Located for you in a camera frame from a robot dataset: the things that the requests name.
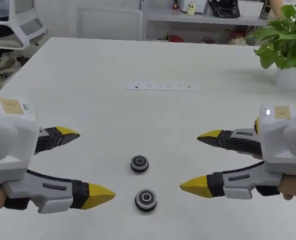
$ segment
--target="yellow claw tip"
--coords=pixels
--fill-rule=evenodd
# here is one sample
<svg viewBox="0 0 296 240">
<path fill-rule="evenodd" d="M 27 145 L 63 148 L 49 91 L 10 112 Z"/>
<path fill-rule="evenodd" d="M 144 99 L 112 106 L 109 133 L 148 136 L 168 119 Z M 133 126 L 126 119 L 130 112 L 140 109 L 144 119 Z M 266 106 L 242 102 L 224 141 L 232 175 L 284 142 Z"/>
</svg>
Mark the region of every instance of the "yellow claw tip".
<svg viewBox="0 0 296 240">
<path fill-rule="evenodd" d="M 181 190 L 204 198 L 212 198 L 207 184 L 207 176 L 200 176 L 182 183 Z"/>
<path fill-rule="evenodd" d="M 116 194 L 109 189 L 97 185 L 97 184 L 89 184 L 89 198 L 83 205 L 82 209 L 92 209 L 98 205 L 104 204 L 110 200 L 112 200 Z"/>
<path fill-rule="evenodd" d="M 217 130 L 212 130 L 209 132 L 206 132 L 204 134 L 201 134 L 198 136 L 198 138 L 204 138 L 204 137 L 213 137 L 213 138 L 217 138 L 218 135 L 222 132 L 221 129 L 217 129 Z"/>
<path fill-rule="evenodd" d="M 56 129 L 62 133 L 62 135 L 67 135 L 67 134 L 76 134 L 76 135 L 80 135 L 79 132 L 76 132 L 72 129 L 69 129 L 67 127 L 63 127 L 63 126 L 56 126 Z"/>
</svg>

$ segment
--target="office chair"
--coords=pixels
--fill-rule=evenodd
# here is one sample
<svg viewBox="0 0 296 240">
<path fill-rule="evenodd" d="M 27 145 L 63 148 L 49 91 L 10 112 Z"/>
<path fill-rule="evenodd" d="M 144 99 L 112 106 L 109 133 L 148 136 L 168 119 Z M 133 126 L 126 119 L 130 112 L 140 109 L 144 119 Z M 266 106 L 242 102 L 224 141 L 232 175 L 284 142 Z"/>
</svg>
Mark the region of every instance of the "office chair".
<svg viewBox="0 0 296 240">
<path fill-rule="evenodd" d="M 21 56 L 20 50 L 33 44 L 38 46 L 47 29 L 37 15 L 34 0 L 9 0 L 9 19 L 0 21 L 0 25 L 8 26 L 13 31 L 12 35 L 0 37 L 0 49 L 18 51 L 19 54 L 13 67 L 0 70 L 1 76 L 7 79 L 8 73 L 17 72 L 27 61 Z"/>
</svg>

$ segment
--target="power strip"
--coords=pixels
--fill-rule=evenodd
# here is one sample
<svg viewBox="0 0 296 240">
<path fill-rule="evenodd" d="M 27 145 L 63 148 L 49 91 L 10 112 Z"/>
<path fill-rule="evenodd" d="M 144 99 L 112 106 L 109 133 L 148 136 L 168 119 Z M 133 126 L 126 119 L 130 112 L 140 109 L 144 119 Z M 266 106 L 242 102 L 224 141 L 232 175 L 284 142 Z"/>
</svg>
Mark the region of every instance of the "power strip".
<svg viewBox="0 0 296 240">
<path fill-rule="evenodd" d="M 199 88 L 186 83 L 129 82 L 127 90 L 199 91 Z"/>
</svg>

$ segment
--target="black bag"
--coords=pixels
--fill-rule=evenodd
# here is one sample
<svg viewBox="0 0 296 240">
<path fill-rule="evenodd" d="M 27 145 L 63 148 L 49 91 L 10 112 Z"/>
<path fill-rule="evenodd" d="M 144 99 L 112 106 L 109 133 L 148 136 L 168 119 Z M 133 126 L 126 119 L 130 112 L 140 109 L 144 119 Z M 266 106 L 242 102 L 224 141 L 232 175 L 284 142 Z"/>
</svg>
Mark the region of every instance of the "black bag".
<svg viewBox="0 0 296 240">
<path fill-rule="evenodd" d="M 238 0 L 208 0 L 213 14 L 221 19 L 235 19 L 240 17 Z"/>
</svg>

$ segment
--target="yellow figurine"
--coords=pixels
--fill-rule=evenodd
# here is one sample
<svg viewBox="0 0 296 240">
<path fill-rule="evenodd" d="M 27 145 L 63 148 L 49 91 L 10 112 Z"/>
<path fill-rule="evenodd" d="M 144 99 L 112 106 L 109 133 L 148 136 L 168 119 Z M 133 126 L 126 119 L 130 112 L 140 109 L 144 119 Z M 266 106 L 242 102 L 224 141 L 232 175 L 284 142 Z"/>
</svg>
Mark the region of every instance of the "yellow figurine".
<svg viewBox="0 0 296 240">
<path fill-rule="evenodd" d="M 188 15 L 195 15 L 195 12 L 196 12 L 196 6 L 197 4 L 195 2 L 190 2 L 188 4 L 188 11 L 187 11 L 187 14 Z"/>
</svg>

